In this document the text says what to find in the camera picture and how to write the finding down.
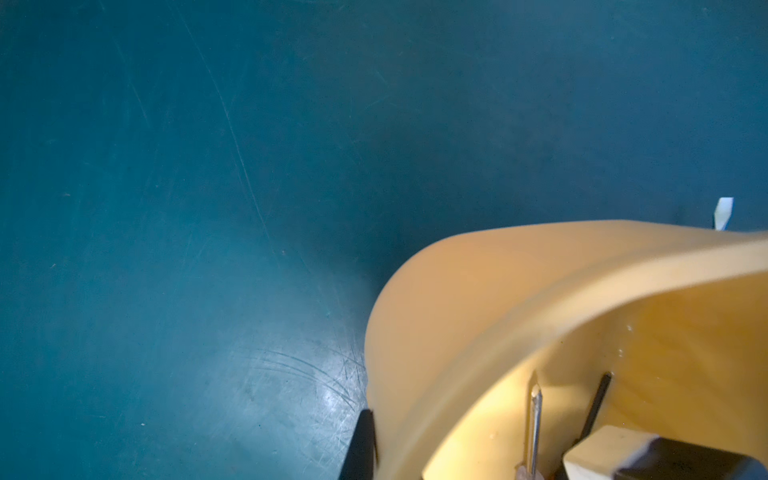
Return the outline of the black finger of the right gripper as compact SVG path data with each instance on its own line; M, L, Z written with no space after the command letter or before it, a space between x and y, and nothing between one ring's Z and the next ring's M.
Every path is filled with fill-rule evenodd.
M739 453L616 426L603 426L563 456L570 479L765 479L767 468Z

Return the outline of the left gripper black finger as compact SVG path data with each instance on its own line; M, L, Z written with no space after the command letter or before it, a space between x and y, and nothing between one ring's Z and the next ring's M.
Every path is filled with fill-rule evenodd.
M364 409L358 416L338 479L372 480L376 467L376 454L373 411Z

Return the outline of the clear handle tester screwdriver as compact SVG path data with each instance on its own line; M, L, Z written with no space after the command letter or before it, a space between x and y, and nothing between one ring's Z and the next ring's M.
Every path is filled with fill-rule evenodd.
M538 449L540 440L540 426L543 407L543 394L541 387L535 383L530 390L528 417L526 426L526 441L524 459L517 467L516 480L536 480L538 474Z

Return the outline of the yellow plastic storage box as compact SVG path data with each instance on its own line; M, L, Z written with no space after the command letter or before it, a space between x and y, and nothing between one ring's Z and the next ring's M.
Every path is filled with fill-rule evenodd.
M767 236L636 221L439 241L389 280L365 338L378 479L511 479L531 389L538 468L597 425L767 457Z

